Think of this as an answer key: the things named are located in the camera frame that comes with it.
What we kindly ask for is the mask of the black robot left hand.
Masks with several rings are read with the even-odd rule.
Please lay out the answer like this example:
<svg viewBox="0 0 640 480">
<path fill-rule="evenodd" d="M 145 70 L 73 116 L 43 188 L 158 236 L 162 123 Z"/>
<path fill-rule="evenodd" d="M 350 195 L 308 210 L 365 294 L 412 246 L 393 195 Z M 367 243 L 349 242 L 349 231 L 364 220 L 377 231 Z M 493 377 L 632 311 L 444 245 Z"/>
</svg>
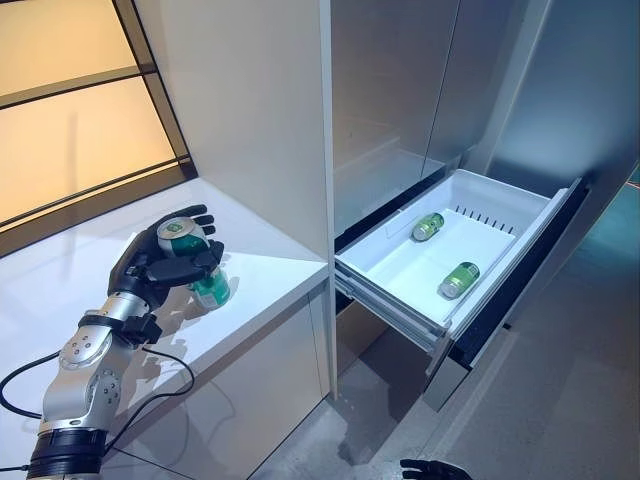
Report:
<svg viewBox="0 0 640 480">
<path fill-rule="evenodd" d="M 215 233 L 214 217 L 204 204 L 171 212 L 138 233 L 112 268 L 107 294 L 135 295 L 151 310 L 162 306 L 172 287 L 187 285 L 209 276 L 218 267 L 224 244 L 211 240 L 205 249 L 171 257 L 160 246 L 157 230 L 165 222 L 187 217 L 201 227 L 206 236 Z"/>
</svg>

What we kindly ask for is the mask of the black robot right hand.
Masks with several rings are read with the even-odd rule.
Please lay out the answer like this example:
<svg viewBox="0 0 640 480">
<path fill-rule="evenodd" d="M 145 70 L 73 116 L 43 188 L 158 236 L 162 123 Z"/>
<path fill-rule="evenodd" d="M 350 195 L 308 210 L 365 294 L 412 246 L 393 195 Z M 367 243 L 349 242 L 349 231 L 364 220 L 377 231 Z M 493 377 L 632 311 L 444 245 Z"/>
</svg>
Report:
<svg viewBox="0 0 640 480">
<path fill-rule="evenodd" d="M 418 480 L 471 480 L 464 469 L 439 460 L 402 459 L 403 479 Z"/>
</svg>

